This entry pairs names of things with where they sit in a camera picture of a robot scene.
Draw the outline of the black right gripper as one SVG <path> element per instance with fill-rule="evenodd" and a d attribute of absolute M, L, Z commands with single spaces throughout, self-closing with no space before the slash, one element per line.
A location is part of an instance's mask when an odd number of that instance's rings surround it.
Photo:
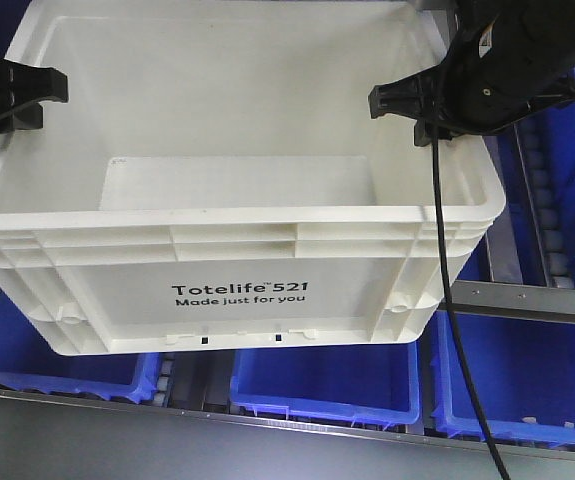
<path fill-rule="evenodd" d="M 441 66 L 368 95 L 372 119 L 417 120 L 416 147 L 461 134 L 491 135 L 575 100 L 575 1 L 504 1 L 476 27 L 463 28 Z M 440 99 L 442 126 L 426 121 Z"/>

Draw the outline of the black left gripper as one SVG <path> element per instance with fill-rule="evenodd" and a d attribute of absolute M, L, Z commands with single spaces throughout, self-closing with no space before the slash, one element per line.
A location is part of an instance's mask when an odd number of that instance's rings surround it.
<path fill-rule="evenodd" d="M 67 76 L 55 68 L 24 65 L 0 57 L 0 134 L 42 129 L 41 101 L 67 103 Z M 30 106 L 10 113 L 12 107 L 23 105 Z"/>

